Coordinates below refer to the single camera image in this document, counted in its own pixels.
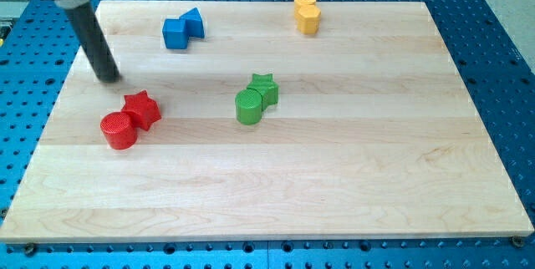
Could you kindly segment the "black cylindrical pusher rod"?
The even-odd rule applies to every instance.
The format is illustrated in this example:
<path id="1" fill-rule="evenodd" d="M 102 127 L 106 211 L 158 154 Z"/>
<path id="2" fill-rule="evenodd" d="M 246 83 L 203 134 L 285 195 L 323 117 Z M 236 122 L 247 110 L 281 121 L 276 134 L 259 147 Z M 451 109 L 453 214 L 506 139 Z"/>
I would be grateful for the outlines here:
<path id="1" fill-rule="evenodd" d="M 95 77 L 103 83 L 118 81 L 120 72 L 91 4 L 84 3 L 76 8 L 65 9 L 64 11 L 94 71 Z"/>

